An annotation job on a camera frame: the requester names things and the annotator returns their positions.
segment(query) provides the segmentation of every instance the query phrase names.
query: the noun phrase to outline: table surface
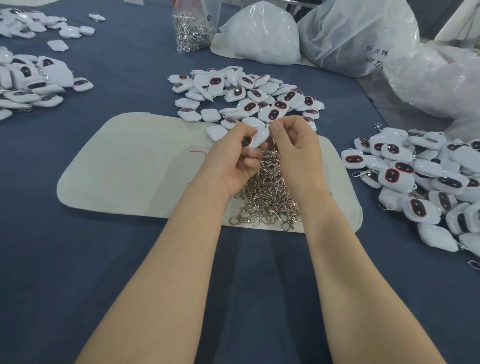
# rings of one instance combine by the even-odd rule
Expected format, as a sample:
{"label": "table surface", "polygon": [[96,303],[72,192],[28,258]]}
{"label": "table surface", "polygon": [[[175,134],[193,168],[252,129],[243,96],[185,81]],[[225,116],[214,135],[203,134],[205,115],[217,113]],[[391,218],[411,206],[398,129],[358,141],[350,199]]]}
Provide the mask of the table surface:
{"label": "table surface", "polygon": [[[95,84],[68,92],[56,109],[0,123],[0,352],[3,363],[72,363],[165,225],[164,219],[75,210],[56,196],[61,174],[115,115],[175,116],[172,73],[236,64],[295,83],[325,103],[318,132],[337,150],[382,123],[354,79],[312,67],[230,60],[202,50],[177,54],[171,2],[61,0],[42,7],[97,33],[67,41],[2,39],[14,53],[61,59]],[[93,23],[89,12],[107,18]],[[467,253],[429,248],[413,223],[377,207],[378,191],[358,179],[364,210],[357,236],[450,364],[480,356],[479,272]],[[222,227],[196,363],[331,363],[303,234]]]}

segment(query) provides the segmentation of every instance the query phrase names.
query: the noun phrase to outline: forearm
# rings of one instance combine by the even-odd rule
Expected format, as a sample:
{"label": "forearm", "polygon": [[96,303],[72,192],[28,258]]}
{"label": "forearm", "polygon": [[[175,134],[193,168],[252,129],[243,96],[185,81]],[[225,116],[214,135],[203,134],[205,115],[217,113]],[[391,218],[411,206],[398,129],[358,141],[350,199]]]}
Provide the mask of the forearm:
{"label": "forearm", "polygon": [[226,204],[191,183],[77,364],[193,363]]}
{"label": "forearm", "polygon": [[333,198],[319,192],[308,201],[300,210],[334,363],[443,364]]}

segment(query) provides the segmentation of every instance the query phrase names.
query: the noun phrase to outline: person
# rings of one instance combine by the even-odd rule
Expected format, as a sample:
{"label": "person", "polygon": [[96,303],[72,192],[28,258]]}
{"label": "person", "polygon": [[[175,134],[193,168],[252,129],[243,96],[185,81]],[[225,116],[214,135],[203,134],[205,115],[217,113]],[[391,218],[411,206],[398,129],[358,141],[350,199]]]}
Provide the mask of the person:
{"label": "person", "polygon": [[[77,364],[192,364],[227,201],[260,168],[242,122],[216,142],[150,253]],[[413,314],[375,268],[329,193],[317,134],[300,116],[273,121],[280,167],[298,203],[335,364],[444,364]]]}

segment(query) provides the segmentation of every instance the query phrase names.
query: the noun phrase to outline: fingernail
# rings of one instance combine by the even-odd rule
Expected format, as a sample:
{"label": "fingernail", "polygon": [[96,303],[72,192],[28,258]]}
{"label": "fingernail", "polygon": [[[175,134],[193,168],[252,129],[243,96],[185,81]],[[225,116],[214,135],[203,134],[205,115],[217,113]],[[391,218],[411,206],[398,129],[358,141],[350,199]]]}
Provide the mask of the fingernail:
{"label": "fingernail", "polygon": [[272,123],[270,124],[270,129],[275,131],[278,130],[282,127],[282,124],[278,120],[273,120]]}

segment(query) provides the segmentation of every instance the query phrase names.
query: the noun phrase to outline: pile of white keychains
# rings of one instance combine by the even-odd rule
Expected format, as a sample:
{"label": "pile of white keychains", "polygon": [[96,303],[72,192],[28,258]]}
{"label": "pile of white keychains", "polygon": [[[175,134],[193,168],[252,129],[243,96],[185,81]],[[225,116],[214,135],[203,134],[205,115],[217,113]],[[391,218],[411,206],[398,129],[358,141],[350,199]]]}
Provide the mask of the pile of white keychains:
{"label": "pile of white keychains", "polygon": [[93,84],[75,77],[65,62],[45,56],[14,55],[0,47],[0,121],[13,111],[31,111],[32,107],[52,108],[63,101],[58,94],[64,87],[77,92],[91,90]]}
{"label": "pile of white keychains", "polygon": [[[342,151],[342,161],[348,169],[366,168],[353,176],[381,188],[383,209],[416,222],[429,246],[480,256],[480,139],[464,143],[438,132],[384,128],[354,145]],[[448,229],[437,226],[442,217]]]}
{"label": "pile of white keychains", "polygon": [[[285,84],[269,74],[246,74],[237,66],[221,70],[193,70],[190,75],[191,78],[185,73],[173,74],[168,78],[174,84],[174,92],[186,92],[186,97],[175,101],[180,108],[178,115],[185,121],[217,122],[223,118],[220,125],[206,129],[213,141],[220,140],[229,129],[242,121],[258,130],[248,142],[243,143],[244,146],[257,148],[269,136],[268,124],[289,111],[302,112],[305,121],[316,131],[315,119],[320,117],[319,110],[325,108],[314,97],[304,96],[296,85]],[[221,110],[196,111],[200,102],[214,102],[218,96],[223,96],[226,102],[237,102],[237,105]]]}
{"label": "pile of white keychains", "polygon": [[[105,18],[99,14],[88,16],[95,22],[105,21]],[[91,26],[68,25],[67,18],[63,16],[49,16],[36,10],[23,12],[14,8],[0,9],[0,36],[30,39],[35,37],[36,33],[43,33],[48,29],[58,30],[59,35],[67,39],[92,36],[95,33],[95,29]],[[68,50],[63,40],[51,40],[47,44],[56,52]]]}

